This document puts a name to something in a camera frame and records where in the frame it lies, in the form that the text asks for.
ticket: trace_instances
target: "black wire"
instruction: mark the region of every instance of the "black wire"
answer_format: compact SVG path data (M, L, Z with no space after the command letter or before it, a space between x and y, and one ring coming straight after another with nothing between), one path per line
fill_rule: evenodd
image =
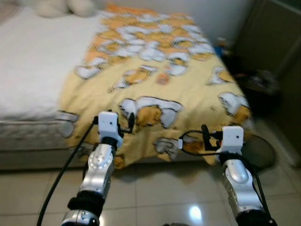
M184 153L186 154L190 154L190 155L193 155L193 156L208 156L208 155L219 155L219 154L223 154L223 153L218 153L218 152L214 152L214 153L190 153L190 152L187 152L185 151L184 149L181 149Z
M41 226L42 225L42 220L46 211L46 208L48 206L48 203L50 201L50 198L58 184L58 182L60 181L63 173L66 171L68 165L70 164L70 162L72 161L73 157L75 156L76 152L78 151L78 149L80 148L80 146L82 145L82 143L85 141L87 135L89 134L90 130L92 129L92 127L94 126L94 121L91 123L91 125L89 126L89 128L86 130L84 136L81 138L81 140L79 141L79 143L77 144L77 146L75 147L74 151L71 153L69 159L67 160L67 162L64 164L63 168L61 169L60 173L57 175L50 191L48 192L48 195L43 203L43 206L41 208L40 214L39 214L39 218L38 218L38 222L37 222L37 226Z
M258 198L259 198L260 203L262 204L261 197L260 197L260 195L259 195L259 193L258 193L258 191L257 191L257 189L256 189L256 187L255 187L254 182L252 183L252 187L253 187L254 191L256 192L256 194L257 194L257 196L258 196Z
M242 160L246 164L248 164L249 167L251 168L251 170L252 170L252 172L253 172L253 174L256 178L256 182L257 182L257 186L258 186L259 193L260 193L260 196L261 196L261 202L262 202L263 208L264 208L265 212L267 213L268 217L270 218L270 220L272 220L272 216L269 212L268 204L267 204L267 201L266 201L264 193L263 193L263 189L262 189L262 185L261 185L258 173L257 173L256 169L254 168L254 166L246 158L242 157Z
M189 130L189 131L187 131L186 133L183 133L183 134L179 137L179 139L183 139L183 137L184 137L185 135L189 134L189 133L201 133L201 134L205 134L205 135L208 135L208 136L212 136L211 133L204 133L203 131L200 131L200 130Z

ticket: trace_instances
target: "white wall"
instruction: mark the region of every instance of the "white wall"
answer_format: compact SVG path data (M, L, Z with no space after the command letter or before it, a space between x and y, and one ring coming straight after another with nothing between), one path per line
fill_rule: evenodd
M215 42L218 37L233 43L254 0L111 0L119 5L150 8L160 13L182 12L192 16Z

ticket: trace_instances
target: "stuffed toy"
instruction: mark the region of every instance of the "stuffed toy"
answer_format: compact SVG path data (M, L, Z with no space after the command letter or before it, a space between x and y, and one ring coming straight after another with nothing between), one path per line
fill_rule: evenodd
M95 13L95 5L93 0L41 0L36 10L43 17L64 16L70 11L85 17Z

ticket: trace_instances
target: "wall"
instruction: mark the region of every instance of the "wall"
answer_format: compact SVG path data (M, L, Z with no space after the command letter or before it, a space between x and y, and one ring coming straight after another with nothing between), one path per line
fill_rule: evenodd
M285 134L292 146L301 155L301 58L294 61L286 75L279 80L282 90L279 107L270 120Z
M301 8L301 1L300 0L277 0L279 2L285 3L291 7Z
M34 7L42 0L18 0ZM105 2L119 5L150 8L160 13L183 12L193 16L212 42L218 37L233 43L244 23L254 0L95 0L99 8Z
M277 1L257 0L235 47L244 66L278 73L300 38L300 15Z

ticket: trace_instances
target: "bed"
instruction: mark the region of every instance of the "bed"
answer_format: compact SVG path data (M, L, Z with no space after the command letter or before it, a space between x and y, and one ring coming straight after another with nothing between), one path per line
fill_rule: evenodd
M172 32L170 25L173 22L169 15L155 15L149 11L138 14L132 11L129 14L128 11L129 9L113 6L91 18L66 16L44 19L37 17L31 9L23 8L17 16L0 26L0 68L3 81L0 84L1 170L61 167L93 115L108 109L119 113L122 125L126 125L130 113L135 113L137 119L135 135L125 137L127 148L118 154L118 168L137 161L189 160L184 154L172 155L174 152L171 149L156 151L156 147L166 143L166 139L169 144L173 143L176 136L185 129L199 129L203 123L210 130L218 130L223 125L233 123L251 129L247 101L221 60L214 54L210 42L191 22L192 18L182 14L174 15L188 21L183 24L187 25L187 29L173 30L177 39L172 47L164 47L164 44L158 47L158 42L153 42L153 39L165 39L165 36L153 37L145 44L145 40L149 38L145 27L133 28L133 24L120 26L115 22L112 25L108 21L118 16L125 17L121 21L125 19L130 23L135 17L134 20L139 18L140 23L156 30L158 27L153 21L155 17L156 20L159 18L160 21L167 21L159 27L160 31L155 31L165 35ZM113 26L115 30L108 30L108 26ZM191 36L184 35L183 38L183 35L179 35L183 31L189 31ZM135 33L139 33L140 37L137 38ZM116 43L120 44L117 36L130 43L126 53L119 48L119 55L112 54L116 52ZM188 42L191 40L198 44L197 48L190 46ZM97 41L100 43L99 47L95 47ZM202 49L207 50L202 56L198 50L200 44ZM191 61L192 54L199 54L198 57L202 60ZM129 61L116 63L125 58ZM210 58L209 61L214 66L212 63L206 64L208 68L204 69L199 64L207 58ZM114 65L108 64L108 60L114 62ZM194 85L195 82L185 82L183 79L184 74L195 75L200 70L208 72L208 77L202 79L202 87L208 90L214 88L217 95L213 99L211 96L202 98L200 95L204 92L198 92L199 87ZM102 80L108 77L105 76L106 73L111 74L109 81ZM97 82L106 85L100 87L102 92L94 92L95 96L92 97L87 90L95 89ZM160 90L167 89L174 83L177 84L172 88L176 93L173 98L169 97L171 91L169 94L160 93ZM179 84L185 92L177 92L180 90ZM103 101L91 107L91 103L96 103L96 97L101 97ZM201 98L202 101L197 101L190 107L189 100L194 98ZM159 120L151 123L138 120L138 114L143 112L143 108L157 112ZM84 164L97 137L96 131L88 137L72 166ZM148 137L148 144L143 146L145 137ZM134 144L139 144L139 149L143 151L127 158L129 149L133 156Z

